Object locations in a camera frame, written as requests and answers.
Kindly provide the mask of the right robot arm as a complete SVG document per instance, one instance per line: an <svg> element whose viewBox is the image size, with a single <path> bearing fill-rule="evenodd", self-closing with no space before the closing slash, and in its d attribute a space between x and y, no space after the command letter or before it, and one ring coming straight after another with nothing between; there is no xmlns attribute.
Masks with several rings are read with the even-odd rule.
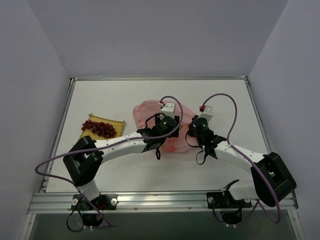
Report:
<svg viewBox="0 0 320 240"><path fill-rule="evenodd" d="M236 179L222 189L222 200L227 206L244 200L261 200L265 205L275 207L297 188L279 154L263 154L234 145L225 137L214 134L204 117L196 115L192 118L187 135L196 139L204 151L204 158L210 156L226 161L251 175L248 181Z"/></svg>

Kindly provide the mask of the red fake grapes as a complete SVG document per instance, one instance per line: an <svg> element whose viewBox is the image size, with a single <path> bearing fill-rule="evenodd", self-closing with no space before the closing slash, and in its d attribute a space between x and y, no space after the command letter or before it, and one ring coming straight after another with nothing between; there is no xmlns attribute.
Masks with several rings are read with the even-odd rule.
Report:
<svg viewBox="0 0 320 240"><path fill-rule="evenodd" d="M90 130L93 134L96 134L100 137L113 138L116 136L116 129L110 123L97 122L92 120L87 120L82 124L81 130Z"/></svg>

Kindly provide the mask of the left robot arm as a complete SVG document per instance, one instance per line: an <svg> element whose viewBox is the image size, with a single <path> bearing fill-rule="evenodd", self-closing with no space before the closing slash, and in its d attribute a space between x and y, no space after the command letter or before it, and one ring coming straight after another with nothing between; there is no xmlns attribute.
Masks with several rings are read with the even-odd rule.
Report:
<svg viewBox="0 0 320 240"><path fill-rule="evenodd" d="M155 118L153 127L144 127L126 136L107 140L82 137L70 150L76 154L63 157L73 185L84 195L82 202L88 209L95 210L101 203L101 193L95 182L100 165L118 157L152 150L155 150L155 156L159 160L160 147L166 139L179 136L180 116L156 113L152 117Z"/></svg>

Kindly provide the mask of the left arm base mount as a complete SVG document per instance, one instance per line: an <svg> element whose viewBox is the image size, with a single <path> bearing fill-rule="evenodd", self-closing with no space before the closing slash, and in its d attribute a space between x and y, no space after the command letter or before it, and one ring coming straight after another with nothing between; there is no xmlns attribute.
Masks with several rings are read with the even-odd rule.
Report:
<svg viewBox="0 0 320 240"><path fill-rule="evenodd" d="M116 210L117 196L101 194L92 201L88 201L83 194L75 194L71 201L70 214L66 219L66 227L70 232L78 233L86 228L110 229L113 225L107 220L103 211ZM70 219L74 213L78 214L80 224L78 228L70 225Z"/></svg>

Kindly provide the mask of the pink plastic bag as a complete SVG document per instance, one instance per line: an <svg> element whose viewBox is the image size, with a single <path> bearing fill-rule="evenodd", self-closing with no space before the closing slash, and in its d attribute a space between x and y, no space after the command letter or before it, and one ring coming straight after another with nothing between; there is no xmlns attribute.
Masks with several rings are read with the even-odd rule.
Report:
<svg viewBox="0 0 320 240"><path fill-rule="evenodd" d="M186 107L184 104L181 105L183 109L182 123L179 126L179 136L178 138L172 137L167 138L165 143L160 147L162 152L165 153L176 153L180 154L191 147L186 143L185 136L189 129L189 124L192 122L192 117L195 113ZM135 125L138 129L144 128L146 126L145 121L147 118L161 111L159 102L155 99L146 100L141 104L136 105L133 108L132 116L135 121Z"/></svg>

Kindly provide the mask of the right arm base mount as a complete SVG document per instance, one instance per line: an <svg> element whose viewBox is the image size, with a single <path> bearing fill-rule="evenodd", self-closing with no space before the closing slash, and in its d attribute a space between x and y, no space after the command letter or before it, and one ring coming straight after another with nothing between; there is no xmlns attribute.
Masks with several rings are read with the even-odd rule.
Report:
<svg viewBox="0 0 320 240"><path fill-rule="evenodd" d="M215 219L227 226L235 226L243 221L243 209L250 209L252 203L235 200L229 193L207 192L207 207L212 210Z"/></svg>

